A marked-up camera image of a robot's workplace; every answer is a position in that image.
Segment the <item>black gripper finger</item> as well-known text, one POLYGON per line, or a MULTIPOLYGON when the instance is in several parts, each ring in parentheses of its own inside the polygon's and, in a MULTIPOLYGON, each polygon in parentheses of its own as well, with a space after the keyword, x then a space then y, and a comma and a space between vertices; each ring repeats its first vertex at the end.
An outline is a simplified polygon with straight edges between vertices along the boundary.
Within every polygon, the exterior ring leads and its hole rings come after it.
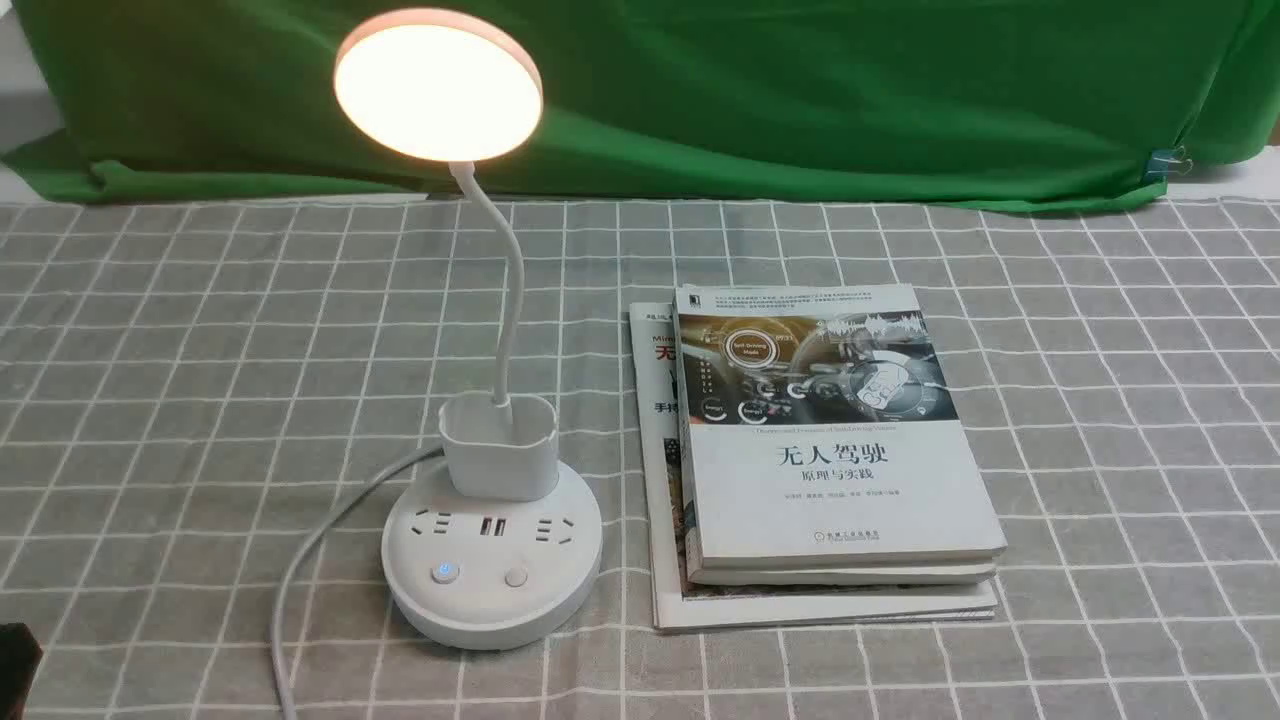
POLYGON ((24 623, 1 625, 0 717, 23 719, 44 650, 24 623))

